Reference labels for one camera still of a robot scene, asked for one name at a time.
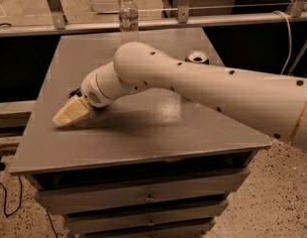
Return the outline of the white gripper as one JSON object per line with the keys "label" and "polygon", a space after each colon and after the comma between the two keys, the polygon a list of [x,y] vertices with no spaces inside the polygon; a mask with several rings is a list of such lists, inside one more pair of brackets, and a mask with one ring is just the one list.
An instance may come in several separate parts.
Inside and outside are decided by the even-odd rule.
{"label": "white gripper", "polygon": [[96,108],[102,108],[112,103],[112,100],[106,97],[98,86],[97,70],[91,71],[83,79],[80,91],[84,98],[77,95],[70,97],[64,106],[53,116],[52,122],[56,126],[66,126],[85,116],[90,111],[89,104]]}

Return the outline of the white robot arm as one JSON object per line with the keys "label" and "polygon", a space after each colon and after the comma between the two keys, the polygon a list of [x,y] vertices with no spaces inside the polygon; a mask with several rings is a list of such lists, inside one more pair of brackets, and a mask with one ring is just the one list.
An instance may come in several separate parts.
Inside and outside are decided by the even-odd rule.
{"label": "white robot arm", "polygon": [[121,45],[52,118],[63,127],[117,99],[162,88],[307,152],[307,78],[174,59],[147,44]]}

